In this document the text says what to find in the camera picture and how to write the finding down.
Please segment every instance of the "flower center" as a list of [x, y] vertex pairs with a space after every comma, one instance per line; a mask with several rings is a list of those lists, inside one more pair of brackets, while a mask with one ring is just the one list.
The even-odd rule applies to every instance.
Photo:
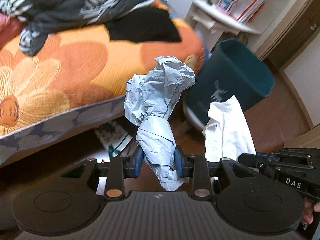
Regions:
[[19, 118], [19, 104], [14, 95], [8, 96], [0, 102], [0, 125], [13, 127]]

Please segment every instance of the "crumpled paper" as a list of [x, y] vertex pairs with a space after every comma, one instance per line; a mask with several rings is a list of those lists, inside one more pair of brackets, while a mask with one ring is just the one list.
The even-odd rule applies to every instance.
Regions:
[[223, 157], [237, 161], [242, 153], [256, 154], [247, 121], [236, 96], [224, 103], [211, 103], [208, 117], [211, 119], [203, 134], [205, 157], [209, 162], [219, 162]]
[[157, 57], [147, 75], [134, 75], [127, 82], [125, 117], [139, 126], [136, 140], [144, 160], [167, 191], [178, 189], [187, 179], [173, 170], [176, 147], [167, 121], [181, 92], [195, 84], [195, 73], [175, 57]]

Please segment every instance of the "shelf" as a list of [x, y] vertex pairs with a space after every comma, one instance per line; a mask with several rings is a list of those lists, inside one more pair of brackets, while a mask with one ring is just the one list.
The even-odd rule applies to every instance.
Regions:
[[204, 11], [205, 13], [207, 13], [208, 15], [210, 15], [212, 18], [227, 25], [228, 27], [234, 28], [244, 33], [251, 33], [251, 34], [258, 34], [258, 35], [262, 34], [262, 31], [256, 30], [247, 24], [236, 21], [231, 16], [219, 11], [218, 9], [215, 8], [215, 6], [209, 5], [205, 1], [194, 0], [193, 4], [196, 5], [202, 11]]

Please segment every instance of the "dark teal bin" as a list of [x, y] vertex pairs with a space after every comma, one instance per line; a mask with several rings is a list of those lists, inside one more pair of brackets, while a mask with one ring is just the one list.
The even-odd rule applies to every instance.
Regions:
[[269, 96], [274, 83], [268, 67], [237, 39], [230, 39], [217, 45], [184, 103], [206, 125], [211, 102], [235, 95], [245, 112]]

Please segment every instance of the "bed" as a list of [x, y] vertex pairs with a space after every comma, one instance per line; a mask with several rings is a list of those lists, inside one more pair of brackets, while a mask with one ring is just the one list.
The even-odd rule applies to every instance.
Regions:
[[[160, 0], [153, 6], [170, 10]], [[124, 115], [126, 82], [158, 56], [175, 56], [197, 73], [204, 47], [181, 18], [181, 43], [110, 41], [103, 25], [51, 35], [35, 57], [0, 51], [0, 165]]]

